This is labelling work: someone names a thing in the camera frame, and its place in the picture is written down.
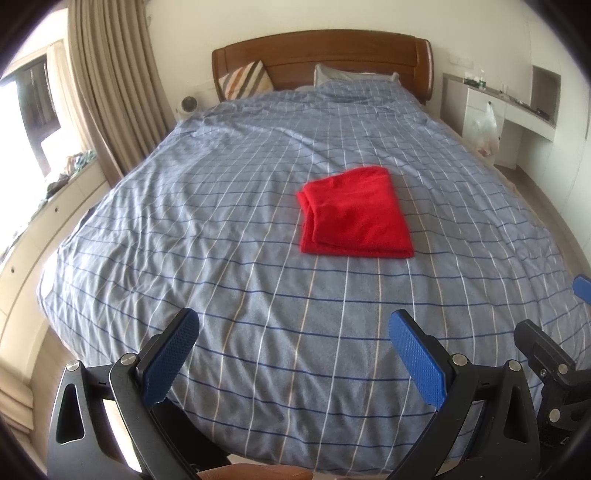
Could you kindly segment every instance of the folded red towel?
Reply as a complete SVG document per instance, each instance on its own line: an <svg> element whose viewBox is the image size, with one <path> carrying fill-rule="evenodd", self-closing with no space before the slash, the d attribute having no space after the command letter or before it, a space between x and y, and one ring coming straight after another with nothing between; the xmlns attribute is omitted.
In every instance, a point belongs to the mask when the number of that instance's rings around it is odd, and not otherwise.
<svg viewBox="0 0 591 480"><path fill-rule="evenodd" d="M361 167L307 183L300 249L307 254L408 258L414 255L390 173Z"/></svg>

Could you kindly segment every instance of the small fan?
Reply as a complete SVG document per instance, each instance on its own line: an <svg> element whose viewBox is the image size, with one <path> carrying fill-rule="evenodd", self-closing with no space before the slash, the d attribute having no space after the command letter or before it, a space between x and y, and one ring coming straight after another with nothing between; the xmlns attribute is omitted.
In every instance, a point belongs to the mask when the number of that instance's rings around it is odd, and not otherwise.
<svg viewBox="0 0 591 480"><path fill-rule="evenodd" d="M194 96L186 96L177 107L177 116L180 120L186 120L197 111L199 103Z"/></svg>

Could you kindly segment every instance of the wooden headboard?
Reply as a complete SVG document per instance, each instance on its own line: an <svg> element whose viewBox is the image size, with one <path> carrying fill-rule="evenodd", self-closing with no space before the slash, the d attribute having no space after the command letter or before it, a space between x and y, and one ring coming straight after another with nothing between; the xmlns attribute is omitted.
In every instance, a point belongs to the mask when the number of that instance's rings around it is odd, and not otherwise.
<svg viewBox="0 0 591 480"><path fill-rule="evenodd" d="M398 72L402 85L421 103L433 91L433 54L423 38L369 30L308 30L254 38L214 50L213 78L217 81L248 63L262 60L276 90L314 83L314 67L324 63L349 72Z"/></svg>

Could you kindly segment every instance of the pillow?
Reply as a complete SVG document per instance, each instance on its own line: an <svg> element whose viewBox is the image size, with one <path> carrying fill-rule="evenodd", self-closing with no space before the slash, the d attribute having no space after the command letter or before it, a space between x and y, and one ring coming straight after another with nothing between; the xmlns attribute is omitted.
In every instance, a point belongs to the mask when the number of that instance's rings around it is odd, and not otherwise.
<svg viewBox="0 0 591 480"><path fill-rule="evenodd" d="M226 100L247 98L275 90L269 74L260 60L240 67L217 81Z"/></svg>
<svg viewBox="0 0 591 480"><path fill-rule="evenodd" d="M398 80L398 73L394 72L392 75L382 75L379 73L352 73L344 72L343 70L332 69L321 63L316 64L314 69L314 86L318 87L330 80L389 80L395 82Z"/></svg>

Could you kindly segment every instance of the blue plaid duvet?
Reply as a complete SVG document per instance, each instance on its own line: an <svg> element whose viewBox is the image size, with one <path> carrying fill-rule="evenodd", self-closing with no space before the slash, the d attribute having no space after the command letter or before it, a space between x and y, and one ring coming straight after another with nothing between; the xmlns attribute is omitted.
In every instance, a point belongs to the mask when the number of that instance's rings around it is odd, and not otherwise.
<svg viewBox="0 0 591 480"><path fill-rule="evenodd" d="M368 165L390 170L415 257L300 253L296 192ZM86 365L140 350L191 307L201 334L170 397L203 433L252 459L362 474L391 470L433 411L388 340L393 310L485 365L523 362L512 331L529 318L588 366L570 285L548 230L493 169L401 86L362 80L177 126L62 243L41 304Z"/></svg>

